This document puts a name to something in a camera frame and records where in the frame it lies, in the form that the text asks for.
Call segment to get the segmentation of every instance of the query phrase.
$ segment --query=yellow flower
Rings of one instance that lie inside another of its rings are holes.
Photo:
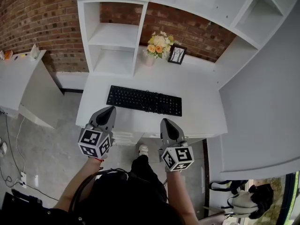
[[[156,46],[155,47],[156,52],[158,53],[162,53],[163,52],[163,48],[161,46]]]
[[[155,53],[155,46],[154,45],[149,44],[147,48],[148,48],[150,53]]]
[[[153,44],[153,42],[154,42],[153,39],[154,39],[154,37],[150,38],[150,40],[149,40],[148,43],[149,43],[149,44]]]

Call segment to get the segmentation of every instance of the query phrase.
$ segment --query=black keyboard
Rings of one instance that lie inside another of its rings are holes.
[[[111,86],[106,104],[150,113],[182,116],[180,97],[149,92],[148,90]]]

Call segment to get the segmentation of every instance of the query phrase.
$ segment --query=white baseboard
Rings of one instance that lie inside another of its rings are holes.
[[[54,72],[51,76],[59,88],[83,90],[89,73]]]

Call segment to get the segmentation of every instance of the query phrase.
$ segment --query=white desk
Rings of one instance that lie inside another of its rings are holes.
[[[0,109],[11,117],[20,113],[38,125],[54,128],[63,95],[42,62],[45,52],[34,61],[24,52],[0,62]]]
[[[91,115],[103,107],[111,85],[149,90],[182,98],[182,117],[117,109],[114,135],[117,143],[135,143],[144,134],[159,137],[160,122],[169,118],[178,124],[186,136],[192,138],[213,137],[227,133],[225,115],[220,94],[199,66],[177,65],[157,59],[153,67],[143,65],[138,55],[134,77],[99,75],[90,73],[82,95],[76,124],[84,127]]]

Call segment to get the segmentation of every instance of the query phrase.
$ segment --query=flower vase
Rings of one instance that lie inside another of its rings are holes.
[[[145,65],[148,66],[148,67],[153,66],[153,64],[155,62],[155,59],[156,58],[154,56],[151,56],[151,55],[146,56]]]

